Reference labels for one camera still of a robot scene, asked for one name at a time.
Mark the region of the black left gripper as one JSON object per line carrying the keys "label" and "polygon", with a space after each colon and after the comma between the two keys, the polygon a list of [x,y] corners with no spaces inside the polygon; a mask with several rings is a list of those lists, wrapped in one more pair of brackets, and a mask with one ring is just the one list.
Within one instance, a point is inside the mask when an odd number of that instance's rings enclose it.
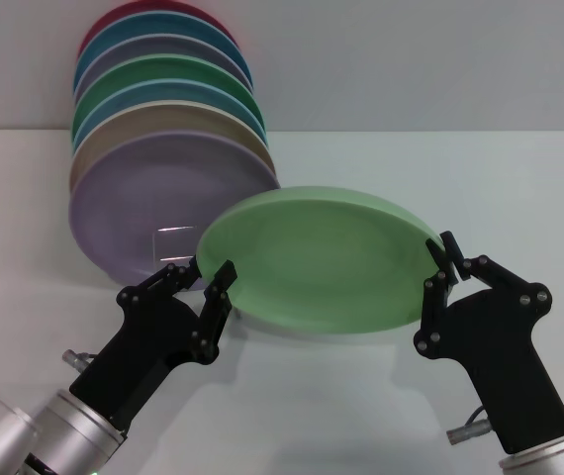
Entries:
{"label": "black left gripper", "polygon": [[193,256],[187,265],[168,263],[117,295],[124,313],[122,326],[69,387],[117,431],[129,431],[174,367],[193,356],[199,364],[209,365],[219,356],[220,337],[233,308],[228,291],[237,278],[235,266],[226,260],[215,273],[198,316],[172,296],[189,290],[200,278]]}

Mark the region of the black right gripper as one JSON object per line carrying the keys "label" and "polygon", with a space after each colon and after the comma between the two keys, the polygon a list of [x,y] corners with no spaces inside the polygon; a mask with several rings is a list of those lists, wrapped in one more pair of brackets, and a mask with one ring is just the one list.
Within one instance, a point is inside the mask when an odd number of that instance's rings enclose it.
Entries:
{"label": "black right gripper", "polygon": [[[482,254],[466,258],[453,233],[425,245],[437,270],[423,282],[417,351],[461,364],[506,453],[564,436],[564,404],[532,343],[532,330],[552,307],[552,295]],[[454,265],[462,281],[491,289],[446,307]]]}

